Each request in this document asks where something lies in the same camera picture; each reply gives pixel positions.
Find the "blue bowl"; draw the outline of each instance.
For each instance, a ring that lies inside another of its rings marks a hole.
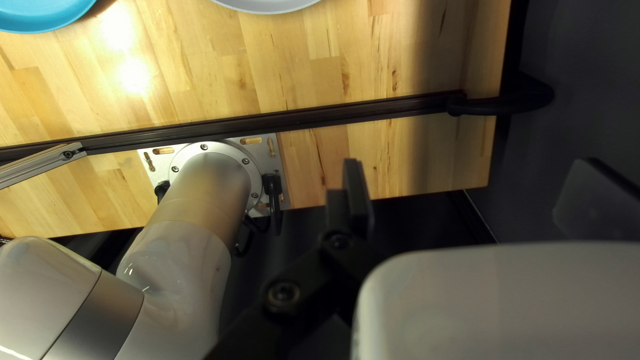
[[[69,25],[96,0],[0,0],[0,31],[45,33]]]

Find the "white bowl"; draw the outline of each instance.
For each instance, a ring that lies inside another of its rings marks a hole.
[[[320,0],[211,0],[227,8],[245,13],[259,13],[271,15],[277,13],[290,13]]]

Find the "plate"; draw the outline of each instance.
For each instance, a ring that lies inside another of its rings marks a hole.
[[[277,14],[290,13],[320,0],[211,0],[227,8],[245,13]]]
[[[0,31],[45,33],[69,25],[96,0],[0,0]]]

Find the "black clamp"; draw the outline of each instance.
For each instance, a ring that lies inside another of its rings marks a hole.
[[[280,210],[280,195],[282,194],[282,180],[278,174],[264,174],[262,176],[264,193],[269,195],[269,209],[273,233],[279,236],[282,232],[282,210]]]
[[[169,187],[170,186],[171,186],[171,183],[169,183],[169,180],[165,180],[162,183],[159,183],[154,188],[154,193],[156,194],[156,196],[158,198],[158,204],[160,204],[160,202],[162,201],[164,195],[166,195],[166,192],[169,191]]]
[[[543,108],[553,99],[554,89],[551,86],[518,71],[512,91],[484,99],[467,99],[464,95],[452,95],[447,103],[447,113],[453,117],[513,115]]]

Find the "metal bracket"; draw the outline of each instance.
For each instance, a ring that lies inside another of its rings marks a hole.
[[[145,164],[152,186],[156,187],[164,181],[170,182],[174,179],[180,171],[180,164],[184,164],[191,156],[203,151],[224,153],[237,158],[247,166],[247,171],[252,178],[252,196],[249,198],[247,214],[251,217],[270,215],[269,195],[262,189],[262,175],[275,173],[284,178],[276,134],[228,138],[215,142],[180,143],[166,147],[139,149],[138,154]],[[291,207],[286,181],[282,181],[282,195],[279,198],[281,209]]]
[[[0,189],[86,156],[82,144],[60,144],[0,167]]]

